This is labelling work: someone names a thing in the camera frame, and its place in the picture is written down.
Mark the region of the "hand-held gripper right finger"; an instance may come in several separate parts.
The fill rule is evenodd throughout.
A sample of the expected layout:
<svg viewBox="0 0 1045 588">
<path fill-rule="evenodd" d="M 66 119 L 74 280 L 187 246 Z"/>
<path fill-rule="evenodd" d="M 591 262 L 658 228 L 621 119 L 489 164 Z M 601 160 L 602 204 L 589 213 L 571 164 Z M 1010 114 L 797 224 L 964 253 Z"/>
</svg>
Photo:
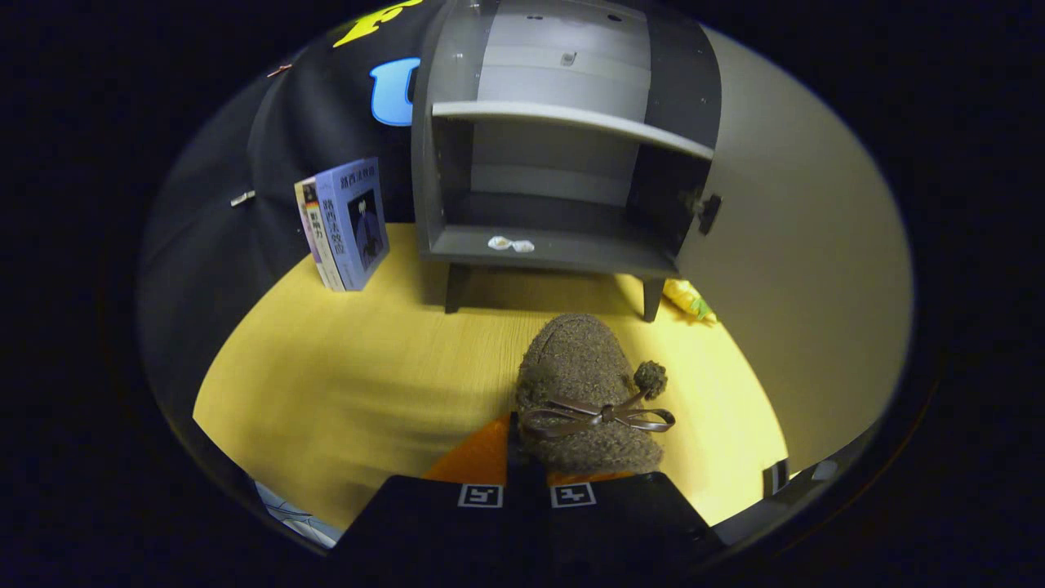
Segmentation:
<svg viewBox="0 0 1045 588">
<path fill-rule="evenodd" d="M 529 475 L 526 505 L 552 565 L 697 565 L 724 550 L 664 473 L 574 483 Z"/>
</svg>

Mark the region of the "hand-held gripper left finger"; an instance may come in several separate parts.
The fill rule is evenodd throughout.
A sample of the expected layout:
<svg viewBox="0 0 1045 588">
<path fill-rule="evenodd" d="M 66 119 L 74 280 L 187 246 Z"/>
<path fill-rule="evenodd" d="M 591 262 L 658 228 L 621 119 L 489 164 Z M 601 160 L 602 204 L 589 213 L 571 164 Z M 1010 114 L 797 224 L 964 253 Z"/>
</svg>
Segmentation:
<svg viewBox="0 0 1045 588">
<path fill-rule="evenodd" d="M 388 477 L 344 532 L 343 565 L 524 565 L 522 485 L 510 475 L 518 416 L 485 425 L 437 464 L 433 478 Z"/>
</svg>

